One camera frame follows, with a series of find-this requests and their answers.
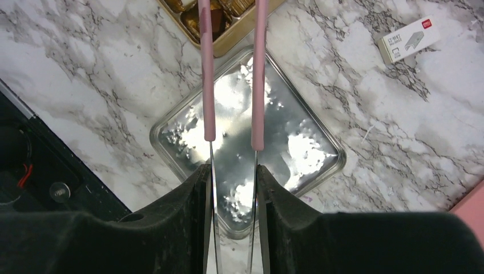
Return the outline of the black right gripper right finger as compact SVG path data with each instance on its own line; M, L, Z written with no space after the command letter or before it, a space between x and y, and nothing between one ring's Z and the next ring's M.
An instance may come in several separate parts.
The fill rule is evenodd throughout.
M257 167L264 273L482 273L471 229L444 212L321 213Z

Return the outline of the brown chocolate apart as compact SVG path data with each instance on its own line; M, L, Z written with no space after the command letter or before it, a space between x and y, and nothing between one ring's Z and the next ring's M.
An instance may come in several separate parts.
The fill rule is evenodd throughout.
M220 36L226 26L226 17L223 9L211 10L212 35Z

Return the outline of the pink silicone tongs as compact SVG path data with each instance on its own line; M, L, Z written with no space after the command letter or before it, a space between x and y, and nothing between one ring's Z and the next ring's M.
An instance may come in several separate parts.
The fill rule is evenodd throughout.
M252 124L251 146L255 151L253 168L253 190L251 205L251 226L249 227L249 251L246 273L252 272L255 224L257 212L257 166L259 152L264 149L264 93L265 93L265 50L268 17L268 1L256 1L256 26L253 47L252 76ZM214 97L214 61L211 21L211 2L198 1L199 31L201 45L201 72L203 81L203 119L204 139L209 142L209 159L211 164L211 197L213 216L213 235L217 273L222 273L219 214L217 206L217 188L215 161L212 142L216 139L216 115Z

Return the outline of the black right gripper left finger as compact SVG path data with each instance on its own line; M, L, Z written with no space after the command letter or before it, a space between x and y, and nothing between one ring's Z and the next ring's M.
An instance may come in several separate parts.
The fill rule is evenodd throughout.
M2 273L206 273L211 166L121 220L80 211L1 214Z

